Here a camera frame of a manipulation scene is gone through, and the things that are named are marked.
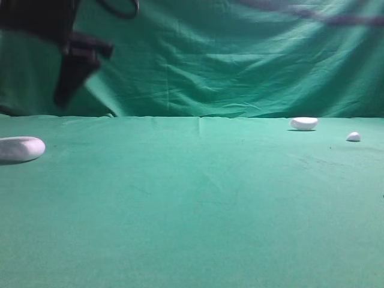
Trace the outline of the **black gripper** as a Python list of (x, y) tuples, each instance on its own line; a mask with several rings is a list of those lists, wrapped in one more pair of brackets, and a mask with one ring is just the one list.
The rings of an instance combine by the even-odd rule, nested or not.
[(82, 32), (73, 31), (64, 42), (61, 67), (53, 101), (58, 107), (65, 107), (76, 91), (100, 68), (102, 58), (110, 59), (113, 44)]

